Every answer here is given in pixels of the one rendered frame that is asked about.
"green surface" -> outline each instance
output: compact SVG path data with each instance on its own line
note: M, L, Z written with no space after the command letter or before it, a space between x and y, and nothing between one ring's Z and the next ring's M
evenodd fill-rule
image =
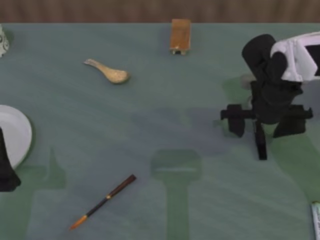
M298 99L314 109L307 133L270 140L268 161L257 160L250 126L238 139L214 121L250 94L240 87L250 39L318 24L193 24L188 56L169 53L169 24L4 27L0 103L31 119L35 141L21 187L0 193L1 240L312 239L319 83ZM112 85L88 58L132 78ZM132 185L68 231L130 174Z

